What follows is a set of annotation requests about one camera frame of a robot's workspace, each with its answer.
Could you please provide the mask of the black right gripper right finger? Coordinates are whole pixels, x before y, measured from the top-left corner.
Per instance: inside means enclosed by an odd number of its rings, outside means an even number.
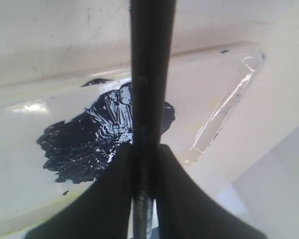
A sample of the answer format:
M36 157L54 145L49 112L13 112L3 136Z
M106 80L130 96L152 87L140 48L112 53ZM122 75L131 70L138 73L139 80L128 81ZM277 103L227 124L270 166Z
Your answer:
M265 239L266 235L212 200L189 177L168 145L156 161L161 239Z

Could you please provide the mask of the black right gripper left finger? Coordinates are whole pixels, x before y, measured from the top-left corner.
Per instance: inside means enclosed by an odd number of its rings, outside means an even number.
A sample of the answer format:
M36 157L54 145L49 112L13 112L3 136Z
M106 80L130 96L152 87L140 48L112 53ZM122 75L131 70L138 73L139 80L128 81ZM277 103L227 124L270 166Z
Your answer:
M132 200L130 144L123 144L110 166L80 197L27 239L126 239Z

